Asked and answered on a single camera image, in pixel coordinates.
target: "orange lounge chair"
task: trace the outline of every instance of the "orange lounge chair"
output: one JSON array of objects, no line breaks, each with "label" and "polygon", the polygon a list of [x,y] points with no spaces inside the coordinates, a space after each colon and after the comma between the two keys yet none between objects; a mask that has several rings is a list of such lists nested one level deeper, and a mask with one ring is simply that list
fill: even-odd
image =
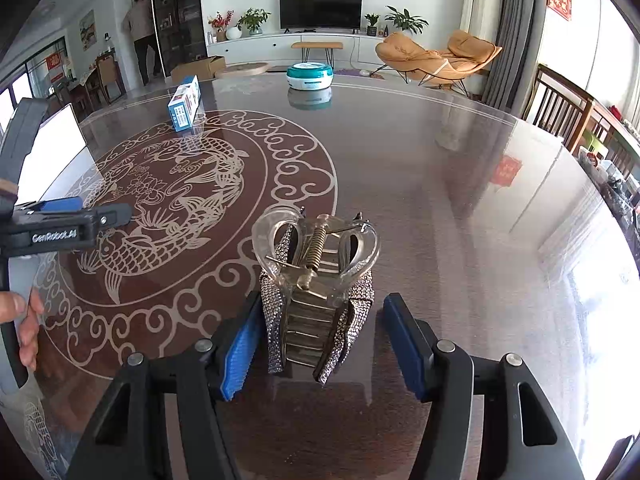
[{"label": "orange lounge chair", "polygon": [[406,83],[409,79],[419,81],[418,86],[459,84],[467,96],[463,79],[488,65],[501,50],[501,46],[463,30],[453,33],[445,50],[425,50],[401,32],[394,32],[376,46],[376,54],[384,63],[378,70],[390,67]]}]

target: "television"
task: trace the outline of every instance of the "television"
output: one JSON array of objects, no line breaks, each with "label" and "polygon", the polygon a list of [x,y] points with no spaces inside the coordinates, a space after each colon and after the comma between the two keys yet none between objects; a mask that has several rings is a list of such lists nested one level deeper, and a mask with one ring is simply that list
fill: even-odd
[{"label": "television", "polygon": [[360,28],[362,0],[280,0],[280,28]]}]

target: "cardboard box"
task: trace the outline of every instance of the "cardboard box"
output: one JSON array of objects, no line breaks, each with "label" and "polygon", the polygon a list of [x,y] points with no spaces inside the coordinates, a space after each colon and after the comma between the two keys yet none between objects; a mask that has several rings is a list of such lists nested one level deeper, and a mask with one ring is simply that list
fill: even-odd
[{"label": "cardboard box", "polygon": [[190,63],[182,63],[171,70],[171,79],[174,84],[180,84],[185,77],[194,75],[200,81],[213,79],[217,70],[226,67],[225,58],[222,56],[212,56]]},{"label": "cardboard box", "polygon": [[187,76],[175,90],[174,96],[167,105],[176,132],[193,126],[193,119],[196,116],[199,102],[200,85],[198,84],[198,76]]}]

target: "green plant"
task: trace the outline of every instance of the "green plant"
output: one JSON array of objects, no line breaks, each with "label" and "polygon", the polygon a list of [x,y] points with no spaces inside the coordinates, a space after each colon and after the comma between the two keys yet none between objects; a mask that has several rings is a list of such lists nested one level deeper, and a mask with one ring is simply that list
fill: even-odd
[{"label": "green plant", "polygon": [[379,14],[365,14],[364,19],[369,22],[371,27],[375,27],[379,17]]},{"label": "green plant", "polygon": [[411,16],[406,9],[404,9],[404,12],[398,12],[395,7],[387,7],[391,9],[392,12],[385,16],[385,20],[391,20],[397,28],[410,30],[412,33],[417,34],[418,32],[422,32],[422,28],[425,25],[429,25],[429,23],[420,16]]},{"label": "green plant", "polygon": [[242,18],[238,20],[238,25],[244,25],[251,32],[255,32],[260,28],[260,24],[267,21],[271,15],[264,9],[254,9],[250,7],[247,12],[242,15]]}]

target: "human hand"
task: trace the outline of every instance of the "human hand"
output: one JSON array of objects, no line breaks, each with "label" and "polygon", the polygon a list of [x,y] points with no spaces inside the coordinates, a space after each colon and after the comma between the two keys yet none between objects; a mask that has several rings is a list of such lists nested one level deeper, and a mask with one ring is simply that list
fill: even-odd
[{"label": "human hand", "polygon": [[18,341],[20,342],[20,361],[31,371],[36,369],[36,355],[38,354],[38,323],[37,314],[44,314],[44,305],[37,291],[32,288],[29,304],[12,292],[0,292],[0,323],[13,321],[27,311],[18,327]]}]

